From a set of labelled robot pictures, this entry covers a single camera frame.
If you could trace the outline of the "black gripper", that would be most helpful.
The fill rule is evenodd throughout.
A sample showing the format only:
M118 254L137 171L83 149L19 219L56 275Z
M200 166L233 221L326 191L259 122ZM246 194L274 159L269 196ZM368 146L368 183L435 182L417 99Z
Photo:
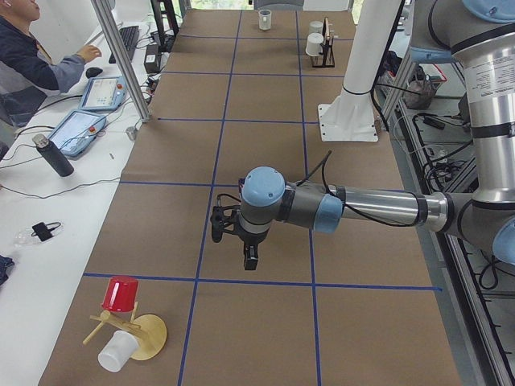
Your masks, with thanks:
M244 268L255 270L258 266L258 247L266 239L266 232L252 233L242 230L239 235L244 242Z

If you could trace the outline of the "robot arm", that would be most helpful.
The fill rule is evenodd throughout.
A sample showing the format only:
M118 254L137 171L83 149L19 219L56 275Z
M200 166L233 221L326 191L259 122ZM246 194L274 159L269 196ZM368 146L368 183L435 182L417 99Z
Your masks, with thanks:
M432 58L452 55L464 69L478 187L471 194L420 195L316 183L288 183L268 166L251 170L241 190L236 230L244 266L273 221L334 232L343 217L394 227L423 226L514 261L514 4L418 1L411 40Z

